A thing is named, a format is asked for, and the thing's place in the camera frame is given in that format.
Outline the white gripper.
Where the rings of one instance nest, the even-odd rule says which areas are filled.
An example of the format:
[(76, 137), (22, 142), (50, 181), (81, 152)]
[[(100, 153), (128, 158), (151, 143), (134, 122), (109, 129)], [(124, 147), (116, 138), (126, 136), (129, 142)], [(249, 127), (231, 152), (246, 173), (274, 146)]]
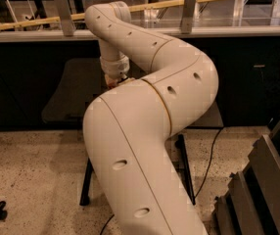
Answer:
[(107, 60), (104, 56), (101, 56), (100, 63), (103, 72), (106, 74), (105, 81), (109, 89), (118, 87), (122, 80), (127, 77), (130, 69), (129, 59), (126, 56), (114, 61)]

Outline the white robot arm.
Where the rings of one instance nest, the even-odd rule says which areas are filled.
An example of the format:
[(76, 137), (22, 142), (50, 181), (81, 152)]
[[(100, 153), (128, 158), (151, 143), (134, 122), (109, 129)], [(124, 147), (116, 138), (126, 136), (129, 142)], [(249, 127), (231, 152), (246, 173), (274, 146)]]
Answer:
[(164, 143), (210, 108), (216, 68), (198, 48), (124, 22), (128, 12), (123, 2), (85, 12), (93, 34), (146, 72), (87, 108), (88, 157), (123, 235), (208, 235)]

